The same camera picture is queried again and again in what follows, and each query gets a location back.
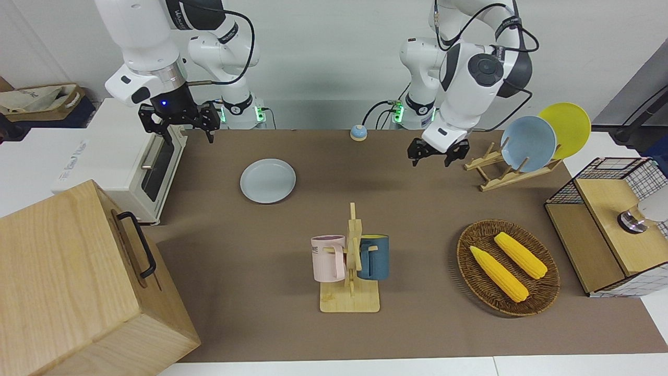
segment green indicator light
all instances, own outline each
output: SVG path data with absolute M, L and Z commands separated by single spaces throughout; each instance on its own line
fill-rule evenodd
M 260 108 L 255 106 L 255 115 L 257 117 L 258 122 L 264 122 L 265 121 L 265 113 L 262 111 Z
M 394 122 L 401 124 L 403 120 L 403 104 L 397 103 L 397 109 L 394 110 Z

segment light blue plate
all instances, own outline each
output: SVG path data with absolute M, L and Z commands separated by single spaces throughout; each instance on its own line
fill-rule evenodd
M 520 170 L 523 173 L 543 168 L 550 162 L 556 149 L 556 135 L 550 123 L 537 116 L 523 116 L 510 123 L 501 136 L 501 145 L 508 137 L 510 140 L 501 155 L 516 170 L 529 157 Z

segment wooden cabinet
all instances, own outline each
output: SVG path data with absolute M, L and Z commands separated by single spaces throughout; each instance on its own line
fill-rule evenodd
M 638 203 L 623 179 L 575 179 L 582 203 L 545 208 L 590 296 L 642 296 L 668 286 L 668 240 L 657 227 L 630 234 L 617 216 Z
M 119 214 L 88 181 L 0 218 L 2 376 L 155 375 L 200 344 L 157 247 Z

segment pink mug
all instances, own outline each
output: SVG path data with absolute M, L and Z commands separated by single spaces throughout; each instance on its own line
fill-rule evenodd
M 338 282 L 345 278 L 347 270 L 343 247 L 345 247 L 343 235 L 321 235 L 311 238 L 313 278 L 316 281 Z

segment brown table mat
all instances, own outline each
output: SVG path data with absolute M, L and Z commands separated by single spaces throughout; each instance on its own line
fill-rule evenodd
M 186 362 L 387 359 L 666 352 L 639 299 L 587 298 L 543 208 L 565 184 L 547 175 L 481 193 L 480 176 L 443 157 L 416 168 L 406 148 L 418 132 L 344 130 L 191 132 L 162 215 L 146 228 L 197 329 Z M 500 132 L 476 133 L 470 156 Z M 297 172 L 284 201 L 260 205 L 239 189 L 244 168 L 279 158 Z M 493 175 L 495 167 L 486 167 Z M 348 203 L 365 233 L 390 236 L 390 277 L 376 314 L 319 312 L 309 239 L 345 233 Z M 501 318 L 458 275 L 456 244 L 475 221 L 512 221 L 551 250 L 562 288 L 546 312 Z

